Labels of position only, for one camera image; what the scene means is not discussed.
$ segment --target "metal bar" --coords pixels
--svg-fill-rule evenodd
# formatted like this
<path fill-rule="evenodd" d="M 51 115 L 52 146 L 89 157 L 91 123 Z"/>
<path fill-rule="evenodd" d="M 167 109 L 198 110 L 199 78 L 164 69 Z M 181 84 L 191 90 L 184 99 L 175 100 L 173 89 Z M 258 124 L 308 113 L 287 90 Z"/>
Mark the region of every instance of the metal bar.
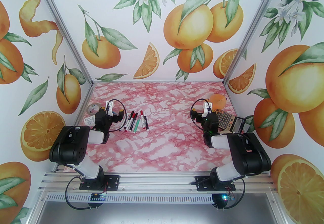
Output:
<path fill-rule="evenodd" d="M 90 85 L 92 85 L 93 81 L 91 79 L 91 76 L 90 76 L 85 64 L 83 63 L 83 60 L 80 57 L 78 49 L 76 48 L 76 45 L 75 45 L 65 23 L 60 15 L 60 12 L 59 12 L 57 6 L 55 5 L 54 0 L 46 0 L 46 3 L 47 3 L 49 10 L 51 11 L 54 19 L 55 19 L 58 29 L 60 30 L 61 34 L 63 35 L 64 39 L 66 40 L 67 45 L 71 49 L 71 52 L 72 52 L 76 62 L 78 63 L 82 73 L 84 74 L 87 82 Z"/>
<path fill-rule="evenodd" d="M 260 23 L 265 11 L 267 10 L 270 1 L 271 0 L 261 0 L 258 10 L 257 10 L 254 18 L 252 19 L 252 22 L 251 22 L 244 38 L 243 38 L 243 41 L 242 41 L 240 47 L 238 48 L 236 56 L 234 57 L 231 65 L 228 68 L 228 71 L 224 77 L 224 80 L 223 80 L 224 86 L 226 86 L 228 84 L 229 79 L 234 72 L 234 69 L 238 65 L 238 62 L 241 59 L 241 57 L 243 56 L 245 49 L 247 49 L 248 44 L 249 44 L 252 36 L 254 35 L 254 33 L 258 27 L 258 24 Z"/>

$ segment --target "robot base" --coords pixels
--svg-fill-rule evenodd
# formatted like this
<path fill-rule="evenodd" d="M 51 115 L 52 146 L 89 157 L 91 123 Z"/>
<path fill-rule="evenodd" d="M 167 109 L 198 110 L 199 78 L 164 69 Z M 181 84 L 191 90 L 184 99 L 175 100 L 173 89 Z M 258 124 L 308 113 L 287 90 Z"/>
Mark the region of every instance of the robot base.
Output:
<path fill-rule="evenodd" d="M 99 166 L 99 173 L 96 179 L 82 179 L 79 189 L 87 191 L 117 191 L 119 175 L 104 175 L 103 169 Z"/>

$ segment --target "orange slice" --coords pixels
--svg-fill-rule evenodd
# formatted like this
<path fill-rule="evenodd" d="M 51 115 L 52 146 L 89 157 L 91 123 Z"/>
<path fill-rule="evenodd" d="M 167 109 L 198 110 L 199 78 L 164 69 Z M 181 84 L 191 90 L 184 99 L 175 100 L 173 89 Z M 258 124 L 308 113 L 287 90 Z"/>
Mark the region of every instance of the orange slice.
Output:
<path fill-rule="evenodd" d="M 249 88 L 250 84 L 252 83 L 256 66 L 257 66 L 256 63 L 253 64 L 241 76 L 238 76 L 230 80 L 228 82 L 229 89 L 235 94 L 240 94 L 246 91 Z"/>
<path fill-rule="evenodd" d="M 213 66 L 213 73 L 216 77 L 223 79 L 229 66 L 231 65 L 237 49 L 231 49 L 218 57 Z"/>
<path fill-rule="evenodd" d="M 21 143 L 31 151 L 49 150 L 64 126 L 64 119 L 56 112 L 37 113 L 24 124 Z"/>
<path fill-rule="evenodd" d="M 140 65 L 134 75 L 134 79 L 143 79 L 152 75 L 160 64 L 160 57 L 157 49 L 152 43 L 149 43 L 144 56 L 143 63 Z"/>
<path fill-rule="evenodd" d="M 308 161 L 296 159 L 282 168 L 278 193 L 295 223 L 324 223 L 324 177 Z"/>

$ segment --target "wire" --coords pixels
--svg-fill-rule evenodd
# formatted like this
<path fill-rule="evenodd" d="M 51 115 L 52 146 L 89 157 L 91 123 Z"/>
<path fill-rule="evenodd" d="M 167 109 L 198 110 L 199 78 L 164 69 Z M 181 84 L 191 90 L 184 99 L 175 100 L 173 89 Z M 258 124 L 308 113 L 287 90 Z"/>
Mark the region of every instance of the wire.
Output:
<path fill-rule="evenodd" d="M 192 106 L 191 106 L 191 109 L 190 109 L 190 119 L 192 120 L 193 124 L 194 124 L 198 129 L 201 129 L 203 132 L 209 133 L 209 131 L 206 131 L 206 130 L 204 130 L 203 128 L 199 127 L 199 126 L 195 123 L 195 121 L 193 120 L 192 115 L 191 115 L 191 111 L 192 111 L 193 107 L 194 107 L 195 104 L 196 104 L 197 102 L 199 102 L 200 100 L 204 100 L 204 101 L 206 101 L 206 103 L 208 104 L 209 109 L 212 110 L 212 109 L 210 108 L 210 106 L 209 106 L 209 102 L 208 102 L 206 99 L 204 99 L 204 98 L 200 98 L 200 99 L 198 99 L 197 101 L 195 101 L 195 102 L 192 104 Z"/>
<path fill-rule="evenodd" d="M 234 208 L 234 207 L 235 207 L 237 204 L 239 204 L 240 201 L 243 199 L 243 196 L 244 196 L 244 194 L 245 194 L 245 182 L 244 182 L 243 178 L 241 178 L 241 180 L 242 180 L 242 182 L 243 182 L 243 192 L 242 192 L 241 197 L 237 200 L 236 203 L 232 204 L 231 206 L 224 207 L 224 210 Z"/>
<path fill-rule="evenodd" d="M 121 130 L 121 129 L 125 126 L 125 124 L 126 124 L 126 122 L 127 122 L 127 113 L 126 113 L 126 108 L 125 108 L 124 104 L 123 104 L 121 101 L 119 101 L 119 100 L 117 100 L 117 99 L 111 99 L 111 100 L 109 101 L 109 103 L 110 103 L 111 101 L 117 101 L 117 102 L 119 102 L 119 103 L 123 106 L 123 108 L 124 108 L 124 112 L 125 112 L 125 121 L 124 121 L 124 124 L 123 124 L 119 129 L 115 129 L 115 130 L 110 130 L 110 131 L 109 131 L 109 132 L 114 132 L 114 131 Z"/>
<path fill-rule="evenodd" d="M 84 207 L 84 208 L 74 207 L 74 206 L 71 205 L 71 203 L 69 203 L 69 201 L 67 200 L 67 189 L 68 189 L 70 183 L 71 183 L 74 179 L 76 179 L 76 178 L 78 178 L 78 179 L 81 181 L 81 178 L 80 178 L 80 177 L 75 176 L 75 177 L 73 177 L 73 178 L 69 181 L 69 183 L 67 184 L 67 186 L 66 186 L 66 188 L 65 188 L 65 201 L 66 201 L 66 203 L 68 204 L 68 206 L 70 206 L 72 209 L 75 209 L 75 210 L 87 210 L 87 209 L 92 209 L 92 207 Z"/>

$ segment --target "floor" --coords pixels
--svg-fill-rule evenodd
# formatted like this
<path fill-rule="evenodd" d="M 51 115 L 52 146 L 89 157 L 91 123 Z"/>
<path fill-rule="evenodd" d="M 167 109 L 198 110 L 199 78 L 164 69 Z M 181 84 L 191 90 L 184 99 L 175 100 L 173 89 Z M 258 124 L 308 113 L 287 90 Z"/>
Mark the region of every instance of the floor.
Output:
<path fill-rule="evenodd" d="M 37 224 L 276 224 L 265 194 L 245 194 L 234 208 L 211 204 L 103 204 L 98 210 L 74 210 L 48 202 Z"/>
<path fill-rule="evenodd" d="M 221 82 L 98 83 L 88 105 L 105 106 L 107 100 L 119 99 L 128 114 L 143 110 L 150 130 L 140 124 L 136 134 L 113 132 L 107 144 L 89 144 L 87 154 L 105 172 L 210 171 L 224 165 L 231 160 L 229 150 L 208 148 L 189 114 L 194 101 L 214 93 L 226 96 L 224 110 L 235 114 Z M 116 102 L 114 111 L 121 108 Z M 203 103 L 195 108 L 202 111 Z"/>

